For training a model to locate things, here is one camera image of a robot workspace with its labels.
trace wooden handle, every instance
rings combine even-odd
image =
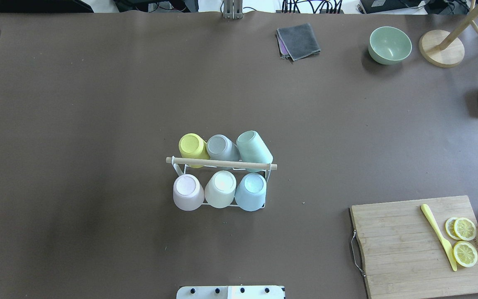
[[[165,163],[169,163],[169,164],[173,163],[173,158],[172,157],[165,158]],[[176,158],[176,157],[174,157],[174,163],[176,163],[176,164],[189,164],[189,165],[217,166],[217,167],[278,170],[278,165],[277,164],[271,164],[271,163],[234,162],[234,161],[219,161],[219,160],[208,160],[208,159],[188,159],[188,158]]]
[[[475,0],[472,0],[472,2],[471,2],[470,11],[472,11],[473,8],[475,8]],[[472,25],[473,29],[474,29],[474,30],[476,31],[476,33],[478,34],[478,26],[477,26],[477,24],[475,23],[475,21],[472,20],[472,21],[470,22],[470,24]]]
[[[438,49],[444,50],[447,48],[455,38],[457,38],[463,31],[468,27],[471,23],[471,21],[474,21],[478,17],[478,5],[468,13],[465,19],[453,30],[446,38],[444,39],[443,42],[438,45]]]

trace black device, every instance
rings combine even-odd
[[[93,12],[93,9],[81,0],[0,0],[0,12]]]
[[[470,6],[465,0],[430,0],[425,11],[433,15],[467,15]]]
[[[119,12],[129,10],[148,11],[149,4],[165,2],[165,0],[114,0]],[[178,11],[191,12],[183,0],[168,0],[168,2]],[[198,1],[195,2],[195,9],[198,11]]]
[[[398,10],[401,8],[418,7],[421,0],[361,0],[363,13]]]

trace lemon slice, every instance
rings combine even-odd
[[[455,229],[453,228],[453,226],[455,225],[455,220],[457,219],[457,217],[451,217],[446,220],[446,233],[454,240],[461,240],[459,237],[457,237],[457,235],[455,234]]]
[[[475,225],[470,219],[460,217],[453,223],[453,231],[461,240],[470,241],[477,233]]]
[[[458,241],[453,246],[453,256],[457,263],[464,267],[473,267],[478,259],[477,250],[466,241]]]

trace gray cloth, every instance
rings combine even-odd
[[[293,61],[320,53],[320,46],[311,24],[278,28],[276,31]]]

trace mint green cup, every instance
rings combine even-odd
[[[272,163],[273,156],[267,145],[256,131],[246,131],[237,138],[237,148],[243,162]],[[246,169],[249,172],[260,172],[262,169]]]
[[[368,53],[381,64],[396,64],[407,58],[412,51],[408,36],[394,27],[379,27],[370,34]]]

